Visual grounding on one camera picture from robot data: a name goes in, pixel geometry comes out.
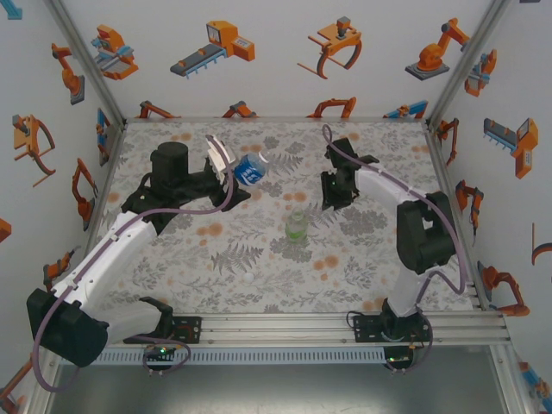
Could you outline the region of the blue label plastic bottle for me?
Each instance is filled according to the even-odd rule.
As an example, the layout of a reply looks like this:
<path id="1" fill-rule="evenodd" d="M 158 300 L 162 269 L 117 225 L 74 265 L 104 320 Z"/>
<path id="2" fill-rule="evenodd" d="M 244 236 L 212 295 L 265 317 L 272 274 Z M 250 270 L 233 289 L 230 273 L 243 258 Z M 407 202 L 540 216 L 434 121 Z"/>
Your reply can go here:
<path id="1" fill-rule="evenodd" d="M 270 163 L 271 156 L 268 152 L 248 153 L 234 168 L 234 175 L 241 184 L 251 186 L 267 175 Z"/>

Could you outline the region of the green label plastic bottle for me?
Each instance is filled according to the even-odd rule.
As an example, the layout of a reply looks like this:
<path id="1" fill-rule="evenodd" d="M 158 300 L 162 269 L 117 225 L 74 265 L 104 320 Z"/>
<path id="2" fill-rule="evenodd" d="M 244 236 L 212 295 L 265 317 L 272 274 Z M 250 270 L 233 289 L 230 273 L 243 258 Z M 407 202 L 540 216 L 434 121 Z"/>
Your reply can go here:
<path id="1" fill-rule="evenodd" d="M 302 242 L 307 236 L 308 219 L 304 211 L 296 207 L 286 218 L 285 233 L 290 242 Z"/>

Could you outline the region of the grey floral tablecloth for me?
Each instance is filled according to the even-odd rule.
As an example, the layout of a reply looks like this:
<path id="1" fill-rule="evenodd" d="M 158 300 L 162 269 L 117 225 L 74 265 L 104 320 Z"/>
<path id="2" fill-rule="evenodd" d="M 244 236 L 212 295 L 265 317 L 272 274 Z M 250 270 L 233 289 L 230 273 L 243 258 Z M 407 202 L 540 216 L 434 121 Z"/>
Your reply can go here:
<path id="1" fill-rule="evenodd" d="M 399 273 L 396 219 L 365 194 L 344 209 L 322 210 L 320 175 L 332 165 L 317 122 L 129 125 L 99 233 L 150 170 L 150 154 L 162 142 L 184 143 L 189 169 L 197 172 L 207 135 L 237 156 L 270 153 L 267 176 L 229 212 L 210 214 L 206 198 L 188 204 L 188 214 L 176 216 L 134 256 L 101 308 L 151 297 L 182 314 L 379 310 Z M 301 242 L 285 233 L 296 207 L 308 219 Z M 253 274 L 252 283 L 245 273 Z"/>

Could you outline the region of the aluminium front mounting rails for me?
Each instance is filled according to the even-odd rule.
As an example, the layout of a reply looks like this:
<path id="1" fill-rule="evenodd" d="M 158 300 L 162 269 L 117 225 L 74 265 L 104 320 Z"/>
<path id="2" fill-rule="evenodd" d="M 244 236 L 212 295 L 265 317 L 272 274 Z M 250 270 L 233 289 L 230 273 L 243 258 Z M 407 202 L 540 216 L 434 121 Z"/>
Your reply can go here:
<path id="1" fill-rule="evenodd" d="M 497 311 L 427 312 L 437 346 L 511 342 Z M 330 347 L 355 345 L 343 313 L 203 314 L 199 347 Z"/>

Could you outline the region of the aluminium side rail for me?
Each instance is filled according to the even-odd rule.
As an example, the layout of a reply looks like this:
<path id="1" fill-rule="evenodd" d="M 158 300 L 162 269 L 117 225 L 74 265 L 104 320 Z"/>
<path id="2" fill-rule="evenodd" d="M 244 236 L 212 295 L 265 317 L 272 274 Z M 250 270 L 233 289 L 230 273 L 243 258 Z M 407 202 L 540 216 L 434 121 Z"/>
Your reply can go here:
<path id="1" fill-rule="evenodd" d="M 112 147 L 112 153 L 110 155 L 110 161 L 108 162 L 108 169 L 105 181 L 103 182 L 102 190 L 99 198 L 97 199 L 95 211 L 91 220 L 91 225 L 88 231 L 88 239 L 85 247 L 85 252 L 89 253 L 96 245 L 96 237 L 99 227 L 102 222 L 102 215 L 104 207 L 107 204 L 107 198 L 110 193 L 113 177 L 116 171 L 116 166 L 122 151 L 122 145 L 124 143 L 127 125 L 123 124 L 115 133 L 114 145 Z"/>
<path id="2" fill-rule="evenodd" d="M 479 271 L 476 266 L 476 260 L 474 259 L 472 231 L 466 227 L 466 217 L 461 213 L 456 200 L 454 182 L 449 176 L 448 169 L 445 164 L 445 159 L 443 158 L 438 140 L 432 134 L 432 131 L 429 127 L 427 127 L 425 130 L 425 138 L 430 150 L 430 157 L 435 169 L 439 186 L 448 195 L 450 200 L 452 216 L 455 222 L 455 229 L 462 249 L 459 260 L 466 268 L 468 279 L 467 284 L 473 291 L 475 291 L 474 295 L 477 298 L 475 302 L 475 307 L 478 308 L 480 311 L 490 311 L 490 303 L 486 297 L 485 288 L 479 276 Z"/>

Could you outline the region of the aluminium back rail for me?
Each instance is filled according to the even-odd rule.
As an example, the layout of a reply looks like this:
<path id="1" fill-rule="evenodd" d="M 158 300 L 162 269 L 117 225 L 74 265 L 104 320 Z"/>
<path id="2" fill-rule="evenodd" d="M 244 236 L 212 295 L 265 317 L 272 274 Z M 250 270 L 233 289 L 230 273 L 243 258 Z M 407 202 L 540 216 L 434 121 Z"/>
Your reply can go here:
<path id="1" fill-rule="evenodd" d="M 309 118 L 305 116 L 259 116 L 251 118 L 242 117 L 212 117 L 212 116 L 185 116 L 180 118 L 128 118 L 126 120 L 127 125 L 138 124 L 177 124 L 177 123 L 206 123 L 206 122 L 218 122 L 218 123 L 261 123 L 261 122 L 307 122 L 307 123 L 335 123 L 335 122 L 348 122 L 348 123 L 421 123 L 422 125 L 427 123 L 425 118 L 383 118 L 383 117 L 370 117 L 370 116 L 353 116 L 350 118 L 339 118 L 336 116 L 326 116 L 321 118 Z"/>

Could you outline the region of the aluminium frame post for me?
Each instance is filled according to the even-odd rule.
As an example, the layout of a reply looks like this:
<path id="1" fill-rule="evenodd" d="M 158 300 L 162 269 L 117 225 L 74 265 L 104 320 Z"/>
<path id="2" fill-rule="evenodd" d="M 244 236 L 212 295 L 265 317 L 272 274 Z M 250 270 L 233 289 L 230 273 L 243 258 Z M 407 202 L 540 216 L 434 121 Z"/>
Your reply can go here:
<path id="1" fill-rule="evenodd" d="M 468 46 L 452 71 L 452 75 L 446 83 L 443 92 L 428 119 L 428 129 L 433 132 L 440 124 L 446 110 L 453 102 L 456 93 L 463 85 L 464 80 L 473 68 L 475 61 L 480 57 L 483 46 L 491 37 L 494 29 L 500 23 L 503 15 L 511 6 L 513 0 L 492 0 L 481 17 L 481 20 L 471 37 Z"/>
<path id="2" fill-rule="evenodd" d="M 110 120 L 120 129 L 124 130 L 126 118 L 122 114 L 113 94 L 104 81 L 102 73 L 97 68 L 92 54 L 85 45 L 83 36 L 71 18 L 62 0 L 42 0 L 50 15 L 54 19 L 60 32 L 64 35 L 69 48 L 82 66 L 86 77 L 90 80 L 100 101 L 104 105 Z"/>

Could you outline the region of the aluminium frame leg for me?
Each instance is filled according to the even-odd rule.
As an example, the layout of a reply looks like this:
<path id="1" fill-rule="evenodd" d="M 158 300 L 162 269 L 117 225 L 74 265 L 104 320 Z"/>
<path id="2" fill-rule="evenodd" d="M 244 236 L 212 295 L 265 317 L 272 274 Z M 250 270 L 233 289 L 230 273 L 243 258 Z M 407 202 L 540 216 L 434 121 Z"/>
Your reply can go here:
<path id="1" fill-rule="evenodd" d="M 55 386 L 60 365 L 60 357 L 44 348 L 40 352 L 40 368 L 43 379 L 50 385 Z M 22 414 L 45 414 L 49 399 L 52 393 L 41 387 L 35 378 L 33 371 L 30 372 L 28 381 L 27 402 Z"/>
<path id="2" fill-rule="evenodd" d="M 492 345 L 492 363 L 505 414 L 534 414 L 526 382 L 512 345 Z"/>

